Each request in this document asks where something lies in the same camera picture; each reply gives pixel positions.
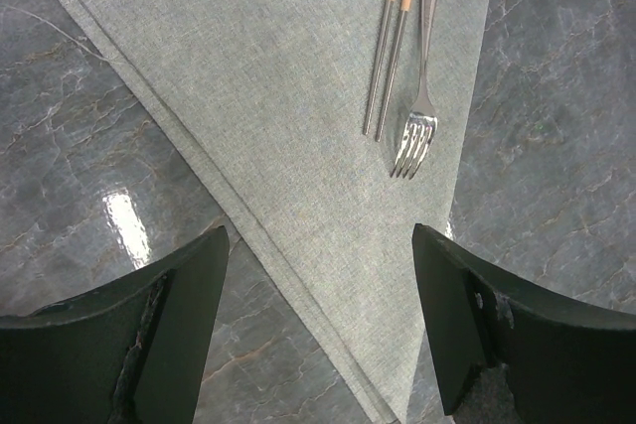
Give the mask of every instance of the gray fabric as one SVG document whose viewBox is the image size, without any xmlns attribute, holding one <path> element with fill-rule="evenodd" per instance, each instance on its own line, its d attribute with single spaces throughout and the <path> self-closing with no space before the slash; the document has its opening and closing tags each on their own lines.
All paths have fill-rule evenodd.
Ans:
<svg viewBox="0 0 636 424">
<path fill-rule="evenodd" d="M 439 130 L 410 182 L 388 172 L 416 95 L 417 8 L 378 145 L 361 128 L 383 0 L 61 1 L 370 418 L 404 421 L 423 331 L 410 235 L 416 222 L 445 230 L 488 0 L 439 0 L 429 57 Z"/>
</svg>

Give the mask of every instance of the silver chopstick shaft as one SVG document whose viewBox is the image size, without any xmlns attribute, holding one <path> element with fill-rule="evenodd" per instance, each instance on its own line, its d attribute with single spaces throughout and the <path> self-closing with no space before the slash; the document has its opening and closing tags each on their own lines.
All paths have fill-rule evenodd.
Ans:
<svg viewBox="0 0 636 424">
<path fill-rule="evenodd" d="M 385 86 L 385 98 L 382 102 L 382 109 L 380 110 L 378 131 L 376 131 L 377 142 L 380 142 L 382 139 L 382 132 L 385 127 L 385 120 L 387 119 L 387 109 L 389 108 L 391 90 L 393 89 L 394 79 L 396 78 L 396 70 L 398 69 L 399 48 L 401 47 L 401 38 L 404 35 L 404 24 L 406 23 L 407 13 L 407 10 L 400 10 L 399 17 L 397 18 L 396 42 L 394 43 L 394 47 L 391 51 L 391 60 L 389 61 L 389 76 L 387 78 L 387 86 Z"/>
<path fill-rule="evenodd" d="M 374 61 L 374 72 L 371 76 L 371 89 L 369 90 L 369 100 L 367 102 L 367 114 L 365 116 L 365 125 L 363 127 L 363 134 L 366 136 L 369 133 L 369 126 L 371 125 L 371 116 L 374 111 L 374 103 L 376 101 L 376 93 L 378 92 L 378 82 L 380 80 L 380 70 L 382 68 L 382 60 L 385 57 L 385 50 L 387 49 L 387 37 L 389 36 L 389 19 L 391 18 L 391 9 L 394 6 L 393 0 L 387 0 L 385 2 L 385 10 L 382 14 L 382 24 L 380 26 L 380 36 L 378 37 L 378 45 L 376 46 L 376 59 Z"/>
</svg>

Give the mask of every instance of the gray marble surface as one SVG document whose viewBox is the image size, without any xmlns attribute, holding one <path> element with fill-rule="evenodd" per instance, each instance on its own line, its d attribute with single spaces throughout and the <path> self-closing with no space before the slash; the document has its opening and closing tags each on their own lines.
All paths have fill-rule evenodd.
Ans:
<svg viewBox="0 0 636 424">
<path fill-rule="evenodd" d="M 636 0 L 491 0 L 451 213 L 471 251 L 632 313 L 635 26 Z M 0 0 L 0 108 L 0 313 L 99 286 L 223 223 L 234 248 L 196 421 L 368 422 L 57 0 Z M 408 421 L 447 420 L 424 340 Z"/>
</svg>

